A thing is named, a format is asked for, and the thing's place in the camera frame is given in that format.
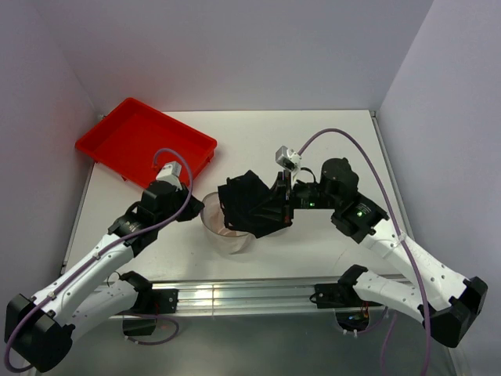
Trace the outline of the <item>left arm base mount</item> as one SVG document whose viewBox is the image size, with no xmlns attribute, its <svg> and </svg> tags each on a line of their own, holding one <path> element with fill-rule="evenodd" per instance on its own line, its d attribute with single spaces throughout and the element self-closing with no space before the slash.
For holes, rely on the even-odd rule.
<svg viewBox="0 0 501 376">
<path fill-rule="evenodd" d="M 172 287 L 155 289 L 151 281 L 134 271 L 121 274 L 119 280 L 129 283 L 137 293 L 134 305 L 124 313 L 159 315 L 176 312 L 178 289 Z"/>
</svg>

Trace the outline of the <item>black garment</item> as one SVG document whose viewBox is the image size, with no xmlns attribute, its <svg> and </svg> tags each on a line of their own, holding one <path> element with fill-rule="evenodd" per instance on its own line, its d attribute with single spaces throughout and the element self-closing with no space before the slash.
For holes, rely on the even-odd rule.
<svg viewBox="0 0 501 376">
<path fill-rule="evenodd" d="M 274 214 L 270 217 L 269 214 L 262 216 L 254 213 L 271 194 L 272 190 L 252 170 L 227 178 L 225 184 L 218 186 L 225 227 L 261 238 L 292 226 L 292 222 L 287 223 L 281 217 L 273 219 Z"/>
</svg>

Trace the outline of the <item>white mesh laundry bag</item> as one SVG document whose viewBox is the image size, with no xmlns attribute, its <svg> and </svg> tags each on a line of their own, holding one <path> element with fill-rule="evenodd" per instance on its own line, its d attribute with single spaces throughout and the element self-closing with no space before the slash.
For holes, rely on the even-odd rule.
<svg viewBox="0 0 501 376">
<path fill-rule="evenodd" d="M 256 238 L 251 233 L 230 230 L 225 226 L 217 192 L 206 195 L 203 204 L 204 209 L 200 213 L 200 219 L 203 223 L 205 236 L 221 256 L 248 253 L 269 244 L 271 240 L 285 239 L 290 234 L 290 229 L 286 228 L 266 237 Z"/>
</svg>

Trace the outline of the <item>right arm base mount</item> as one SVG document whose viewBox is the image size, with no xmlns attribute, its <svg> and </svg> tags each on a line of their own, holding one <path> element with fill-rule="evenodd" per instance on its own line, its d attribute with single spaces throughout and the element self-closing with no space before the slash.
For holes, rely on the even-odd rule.
<svg viewBox="0 0 501 376">
<path fill-rule="evenodd" d="M 368 271 L 365 266 L 353 265 L 336 283 L 315 284 L 309 301 L 318 309 L 383 307 L 378 302 L 362 300 L 355 293 L 357 278 Z"/>
</svg>

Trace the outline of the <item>beige bra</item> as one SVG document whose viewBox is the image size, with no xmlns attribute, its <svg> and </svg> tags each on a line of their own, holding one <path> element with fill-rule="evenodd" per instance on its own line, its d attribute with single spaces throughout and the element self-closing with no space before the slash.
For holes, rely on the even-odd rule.
<svg viewBox="0 0 501 376">
<path fill-rule="evenodd" d="M 215 227 L 211 231 L 221 237 L 246 237 L 248 235 L 247 232 L 242 232 L 239 230 L 231 230 L 225 226 Z"/>
</svg>

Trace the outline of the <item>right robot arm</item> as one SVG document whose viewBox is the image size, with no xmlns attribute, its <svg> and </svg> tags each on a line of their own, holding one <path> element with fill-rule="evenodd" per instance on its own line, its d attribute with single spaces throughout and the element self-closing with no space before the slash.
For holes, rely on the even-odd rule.
<svg viewBox="0 0 501 376">
<path fill-rule="evenodd" d="M 278 157 L 272 196 L 261 207 L 283 225 L 291 225 L 299 209 L 330 209 L 336 229 L 389 262 L 408 284 L 384 278 L 353 265 L 335 284 L 315 289 L 319 308 L 371 302 L 403 313 L 429 329 L 440 344 L 455 348 L 477 319 L 488 291 L 479 277 L 467 278 L 438 261 L 413 239 L 397 230 L 388 213 L 359 192 L 358 175 L 345 158 L 331 158 L 319 181 L 303 183 L 297 175 L 300 156 Z"/>
</svg>

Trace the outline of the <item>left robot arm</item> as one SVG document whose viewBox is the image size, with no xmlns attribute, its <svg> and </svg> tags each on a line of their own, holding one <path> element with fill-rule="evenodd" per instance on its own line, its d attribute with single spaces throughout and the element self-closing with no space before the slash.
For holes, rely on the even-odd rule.
<svg viewBox="0 0 501 376">
<path fill-rule="evenodd" d="M 155 242 L 164 227 L 195 219 L 203 207 L 191 185 L 151 182 L 78 264 L 47 287 L 30 296 L 18 294 L 8 303 L 6 370 L 50 371 L 78 338 L 104 320 L 121 312 L 147 311 L 153 302 L 151 283 L 136 272 L 123 274 L 105 291 L 96 288 Z"/>
</svg>

